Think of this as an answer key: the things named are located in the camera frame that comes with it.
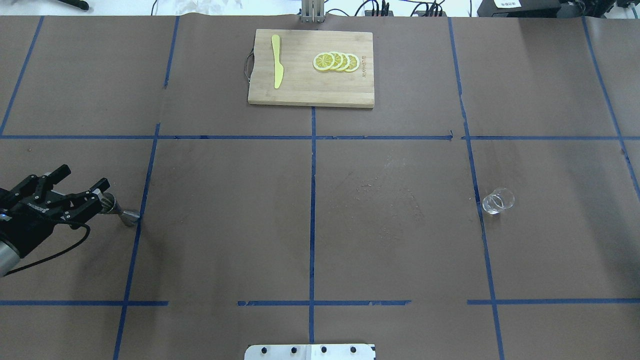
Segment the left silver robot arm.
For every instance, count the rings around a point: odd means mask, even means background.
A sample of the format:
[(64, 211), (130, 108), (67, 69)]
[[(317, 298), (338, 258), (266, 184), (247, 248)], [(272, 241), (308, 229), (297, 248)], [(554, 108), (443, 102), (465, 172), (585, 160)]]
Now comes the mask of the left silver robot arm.
[[(30, 174), (11, 189), (1, 189), (1, 276), (53, 260), (77, 248), (89, 237), (87, 223), (102, 212), (103, 194), (111, 185), (107, 178), (101, 178), (79, 193), (56, 192), (54, 187), (70, 174), (69, 166), (62, 164), (50, 173)], [(84, 229), (85, 233), (69, 248), (19, 267), (19, 262), (43, 244), (59, 225), (71, 230)]]

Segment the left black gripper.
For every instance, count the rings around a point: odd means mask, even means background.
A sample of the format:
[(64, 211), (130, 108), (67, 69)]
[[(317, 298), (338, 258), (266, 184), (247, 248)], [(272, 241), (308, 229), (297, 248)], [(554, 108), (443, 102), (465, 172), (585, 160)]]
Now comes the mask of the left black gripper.
[[(20, 259), (29, 255), (53, 233), (55, 225), (52, 222), (60, 221), (71, 227), (80, 227), (102, 210), (101, 197), (110, 187), (109, 180), (103, 177), (79, 193), (55, 192), (54, 186), (70, 174), (69, 166), (62, 164), (48, 174), (28, 175), (11, 190), (1, 189), (1, 212), (10, 218), (1, 221), (1, 239), (16, 251)], [(19, 202), (27, 199), (37, 207), (45, 208), (46, 196), (47, 215)]]

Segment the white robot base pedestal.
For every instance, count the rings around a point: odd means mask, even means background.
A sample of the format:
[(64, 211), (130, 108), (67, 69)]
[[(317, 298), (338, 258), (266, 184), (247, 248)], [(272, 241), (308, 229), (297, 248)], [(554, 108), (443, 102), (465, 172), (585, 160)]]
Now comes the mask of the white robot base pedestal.
[(374, 344), (255, 344), (247, 347), (245, 360), (375, 360)]

